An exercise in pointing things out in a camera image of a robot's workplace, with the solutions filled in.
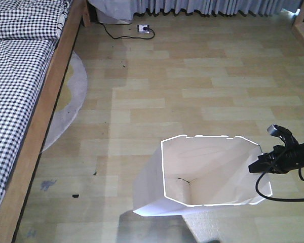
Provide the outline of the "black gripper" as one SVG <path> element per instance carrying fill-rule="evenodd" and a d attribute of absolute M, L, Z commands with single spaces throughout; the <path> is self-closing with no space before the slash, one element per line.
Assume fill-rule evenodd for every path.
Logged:
<path fill-rule="evenodd" d="M 258 161 L 248 166 L 250 173 L 286 174 L 291 170 L 298 169 L 298 164 L 287 157 L 285 147 L 274 146 L 274 150 L 258 156 Z"/>

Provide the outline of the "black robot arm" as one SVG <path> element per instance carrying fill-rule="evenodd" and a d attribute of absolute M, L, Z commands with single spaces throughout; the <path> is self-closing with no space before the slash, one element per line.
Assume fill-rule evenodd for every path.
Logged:
<path fill-rule="evenodd" d="M 258 159 L 248 166 L 250 173 L 272 174 L 286 174 L 299 168 L 304 168 L 304 143 L 291 148 L 276 145 L 273 151 L 259 155 Z"/>

